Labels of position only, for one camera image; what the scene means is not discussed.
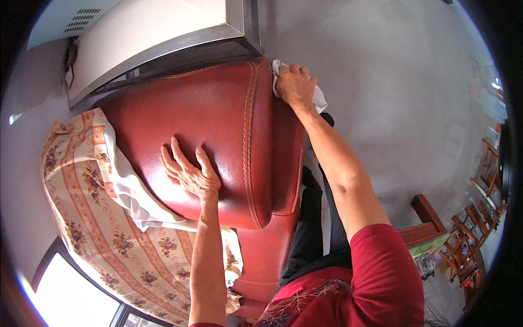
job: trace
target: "window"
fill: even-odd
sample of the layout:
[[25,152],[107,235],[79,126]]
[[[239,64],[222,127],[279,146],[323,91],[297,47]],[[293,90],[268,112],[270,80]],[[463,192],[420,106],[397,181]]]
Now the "window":
[[172,326],[100,288],[73,261],[60,238],[47,250],[31,285],[35,307],[49,327]]

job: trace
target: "red leather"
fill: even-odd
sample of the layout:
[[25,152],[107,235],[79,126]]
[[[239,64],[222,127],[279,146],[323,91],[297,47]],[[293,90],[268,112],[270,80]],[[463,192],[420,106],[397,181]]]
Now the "red leather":
[[96,103],[117,145],[151,192],[176,213],[198,219],[198,199],[170,184],[158,161],[175,134],[187,159],[204,144],[222,178],[219,218],[237,228],[243,272],[235,315],[257,319],[278,288],[299,217],[304,129],[272,96],[270,62],[220,64],[112,94]]
[[281,99],[274,97],[272,106],[272,214],[286,216],[300,199],[305,130]]
[[240,305],[241,307],[238,310],[236,310],[233,313],[233,315],[253,319],[258,319],[267,307],[267,303],[265,302],[255,301],[246,298],[240,298]]
[[271,81],[270,61],[253,58],[149,81],[111,97],[102,109],[118,147],[165,206],[199,218],[198,198],[173,186],[158,160],[160,146],[174,134],[195,166],[198,145],[210,155],[222,179],[220,223],[259,229],[272,211]]
[[234,282],[233,291],[248,299],[270,302],[287,263],[299,212],[298,208],[289,216],[273,215],[263,229],[236,230],[243,271]]

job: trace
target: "hand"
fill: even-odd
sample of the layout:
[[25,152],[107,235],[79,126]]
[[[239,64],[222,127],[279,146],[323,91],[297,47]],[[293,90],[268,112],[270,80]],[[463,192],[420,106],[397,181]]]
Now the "hand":
[[303,110],[314,108],[312,96],[318,83],[316,77],[309,79],[309,69],[293,64],[280,67],[280,77],[276,80],[276,90],[280,97],[298,115]]
[[212,168],[205,150],[201,146],[196,148],[196,159],[201,165],[200,170],[187,160],[174,136],[171,138],[170,147],[173,149],[175,160],[170,157],[165,146],[161,147],[162,156],[160,156],[160,161],[170,181],[197,195],[201,202],[211,198],[217,200],[218,190],[222,183]]

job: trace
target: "black pants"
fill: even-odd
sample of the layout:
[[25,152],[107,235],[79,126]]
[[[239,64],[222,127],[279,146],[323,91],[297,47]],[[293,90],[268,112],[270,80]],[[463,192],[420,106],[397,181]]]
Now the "black pants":
[[305,185],[305,190],[301,199],[300,219],[279,288],[322,268],[337,266],[352,269],[353,267],[347,234],[339,218],[325,174],[323,174],[323,183],[331,213],[331,250],[329,254],[323,256],[322,190],[312,176],[312,172],[304,166],[302,184]]

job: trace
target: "red shirt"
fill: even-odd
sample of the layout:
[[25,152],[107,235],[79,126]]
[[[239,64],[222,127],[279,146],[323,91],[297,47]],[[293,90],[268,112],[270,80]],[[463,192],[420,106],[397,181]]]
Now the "red shirt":
[[350,247],[352,270],[329,267],[288,283],[254,326],[423,326],[422,280],[398,231],[368,226]]

